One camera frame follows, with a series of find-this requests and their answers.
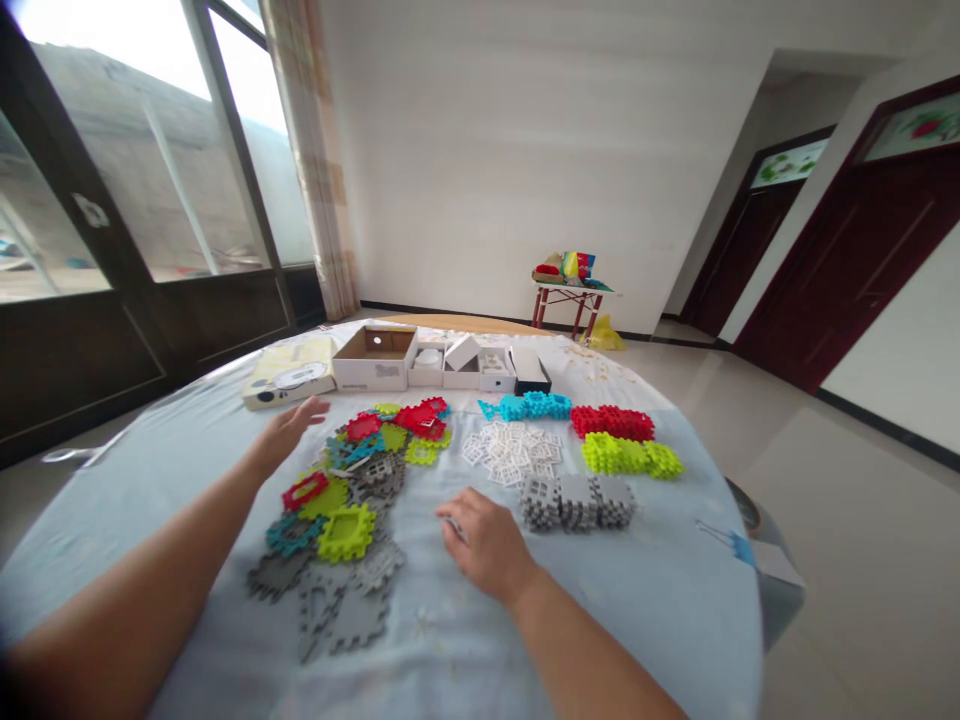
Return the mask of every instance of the glass window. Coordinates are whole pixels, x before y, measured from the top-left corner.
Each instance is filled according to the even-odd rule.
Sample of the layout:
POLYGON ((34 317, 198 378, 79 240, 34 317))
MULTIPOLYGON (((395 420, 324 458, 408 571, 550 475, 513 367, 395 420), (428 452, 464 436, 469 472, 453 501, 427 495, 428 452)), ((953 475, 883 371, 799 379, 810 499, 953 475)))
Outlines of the glass window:
POLYGON ((760 170, 750 187, 776 185, 809 177, 826 146, 826 140, 817 140, 809 145, 801 145, 765 157, 763 162, 760 163, 760 170))
POLYGON ((109 287, 77 229, 0 112, 0 302, 109 287))
POLYGON ((864 162, 960 142, 960 93, 895 113, 864 162))
POLYGON ((269 266, 179 0, 30 0, 17 19, 154 280, 269 266))
POLYGON ((312 263, 313 240, 273 61, 266 50, 215 12, 210 16, 253 158, 277 255, 283 265, 312 263))

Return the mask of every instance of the plastic bag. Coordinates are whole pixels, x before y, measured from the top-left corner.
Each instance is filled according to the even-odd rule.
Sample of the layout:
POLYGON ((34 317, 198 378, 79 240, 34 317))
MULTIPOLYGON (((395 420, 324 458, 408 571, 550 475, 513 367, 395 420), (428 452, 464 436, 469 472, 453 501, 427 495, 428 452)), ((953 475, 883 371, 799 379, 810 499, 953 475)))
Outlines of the plastic bag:
POLYGON ((587 345, 594 350, 626 350, 627 344, 617 331, 610 327, 610 316, 603 315, 593 324, 590 337, 580 336, 580 344, 587 345))

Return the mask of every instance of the white box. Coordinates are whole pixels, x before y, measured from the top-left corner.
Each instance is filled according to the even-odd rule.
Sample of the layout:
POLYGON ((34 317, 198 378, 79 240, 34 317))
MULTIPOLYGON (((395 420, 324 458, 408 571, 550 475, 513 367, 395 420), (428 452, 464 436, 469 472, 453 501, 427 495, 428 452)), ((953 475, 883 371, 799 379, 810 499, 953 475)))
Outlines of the white box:
POLYGON ((409 384, 410 387, 443 387, 443 356, 446 349, 446 343, 418 341, 416 352, 410 362, 410 367, 407 368, 407 384, 409 384), (440 366, 436 370, 423 370, 414 367, 420 351, 429 349, 440 351, 440 366))
POLYGON ((340 390, 407 389, 407 368, 417 352, 410 325, 365 325, 333 356, 340 390))
POLYGON ((336 389, 330 371, 333 350, 328 337, 267 348, 243 389, 243 404, 260 410, 336 389))
POLYGON ((443 386, 448 390, 479 390, 480 362, 477 360, 477 356, 474 355, 459 370, 450 367, 450 363, 444 363, 443 386))
POLYGON ((472 358, 475 358, 479 352, 480 343, 474 339, 473 335, 464 335, 447 347, 444 368, 449 365, 451 370, 459 370, 472 358))
POLYGON ((517 371, 513 369, 510 353, 507 348, 481 347, 477 358, 480 362, 480 389, 485 392, 512 393, 517 387, 517 371), (496 355, 504 372, 488 371, 485 357, 488 354, 496 355))

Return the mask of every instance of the small white box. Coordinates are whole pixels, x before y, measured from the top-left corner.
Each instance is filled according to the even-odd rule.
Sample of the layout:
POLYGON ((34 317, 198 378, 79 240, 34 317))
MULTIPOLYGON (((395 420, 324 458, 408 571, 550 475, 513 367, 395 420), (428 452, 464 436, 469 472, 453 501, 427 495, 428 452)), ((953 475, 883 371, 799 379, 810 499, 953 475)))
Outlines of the small white box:
POLYGON ((407 368, 417 352, 410 325, 365 325, 333 356, 340 390, 407 389, 407 368))
POLYGON ((444 362, 450 366, 450 369, 459 370, 472 358, 475 358, 479 352, 480 343, 474 339, 473 335, 464 335, 447 347, 444 362))
POLYGON ((478 357, 480 362, 480 389, 485 392, 512 393, 517 387, 517 372, 510 361, 510 353, 506 348, 481 347, 478 357), (498 360, 499 370, 491 367, 487 356, 493 355, 498 360))
POLYGON ((450 367, 450 363, 443 366, 443 386, 448 390, 479 390, 480 363, 474 355, 467 364, 459 370, 450 367))
POLYGON ((447 346, 442 342, 417 342, 417 350, 411 360, 410 367, 407 369, 407 384, 410 387, 443 387, 443 356, 447 346), (415 367, 417 355, 421 350, 438 350, 440 352, 440 364, 435 370, 424 370, 415 367))

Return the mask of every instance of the cardboard box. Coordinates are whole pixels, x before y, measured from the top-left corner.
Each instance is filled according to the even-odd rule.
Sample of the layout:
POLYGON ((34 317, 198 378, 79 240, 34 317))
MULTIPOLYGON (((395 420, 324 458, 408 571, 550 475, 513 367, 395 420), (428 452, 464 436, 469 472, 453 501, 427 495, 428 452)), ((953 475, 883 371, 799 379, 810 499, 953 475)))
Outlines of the cardboard box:
POLYGON ((445 362, 443 365, 443 386, 448 390, 479 390, 480 361, 476 355, 459 370, 454 370, 450 363, 445 362))
POLYGON ((413 359, 410 362, 410 367, 407 368, 407 383, 410 385, 410 387, 443 387, 443 356, 446 349, 446 343, 417 341, 416 352, 414 353, 413 359), (437 369, 423 370, 414 367, 414 364, 417 361, 417 355, 420 354, 420 351, 429 349, 440 351, 440 365, 437 367, 437 369))
POLYGON ((514 390, 515 395, 539 390, 548 393, 553 386, 547 369, 540 361, 537 351, 528 347, 510 348, 510 360, 517 371, 517 387, 514 390))
POLYGON ((417 352, 417 329, 410 325, 365 325, 333 356, 340 390, 407 389, 407 368, 417 352))
POLYGON ((260 410, 335 390, 330 367, 333 350, 328 337, 267 348, 243 389, 243 404, 260 410))
POLYGON ((485 392, 512 393, 517 387, 517 371, 510 360, 507 348, 481 347, 480 355, 480 389, 485 392), (503 373, 487 370, 486 356, 495 355, 500 361, 503 373))
POLYGON ((452 370, 460 370, 479 353, 480 343, 474 339, 473 335, 464 335, 456 342, 447 346, 444 362, 446 365, 449 365, 452 370))

